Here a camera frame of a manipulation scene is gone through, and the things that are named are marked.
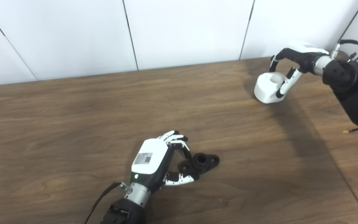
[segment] label sticker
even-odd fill
[[[136,164],[149,164],[152,158],[153,153],[139,153],[138,157],[136,157]]]

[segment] wood grain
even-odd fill
[[[268,66],[260,58],[0,86],[0,223],[81,223],[110,183],[128,182],[142,142],[171,129],[221,163],[153,194],[150,223],[358,223],[343,178],[358,177],[358,133],[341,134],[353,126],[319,77],[303,75],[279,104],[258,102]],[[123,194],[106,196],[90,223]]]

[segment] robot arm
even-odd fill
[[[341,44],[358,44],[358,42],[341,40],[331,56],[325,50],[311,47],[307,43],[290,42],[290,47],[272,57],[270,72],[259,76],[255,86],[256,97],[264,103],[279,102],[284,99],[288,89],[299,78],[293,78],[294,75],[283,78],[283,75],[275,72],[278,61],[287,58],[299,65],[299,68],[292,68],[289,74],[294,71],[293,74],[297,76],[306,72],[321,76],[323,83],[331,87],[350,120],[358,126],[358,62],[334,59]]]
[[[126,193],[123,198],[111,204],[101,224],[144,224],[145,205],[152,193],[164,185],[175,186],[198,180],[200,174],[219,164],[220,159],[216,155],[197,153],[192,156],[185,141],[187,137],[179,135],[178,131],[145,140],[132,163],[131,184],[112,184],[96,201],[84,224],[101,198],[118,185]],[[179,164],[179,172],[168,172],[176,150],[180,150],[186,160]]]
[[[254,90],[256,97],[264,103],[282,101],[303,73],[313,71],[314,60],[323,55],[328,55],[328,52],[306,42],[290,41],[287,48],[271,58],[269,72],[259,76]],[[291,68],[287,76],[276,72],[278,62],[284,58],[299,65],[298,68]]]

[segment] black flanged part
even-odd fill
[[[206,155],[197,153],[192,159],[186,160],[179,164],[179,171],[183,174],[204,174],[217,167],[220,158],[217,155]]]

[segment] mounting hole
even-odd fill
[[[205,164],[206,162],[206,156],[201,154],[197,156],[197,162],[201,163],[201,164]]]

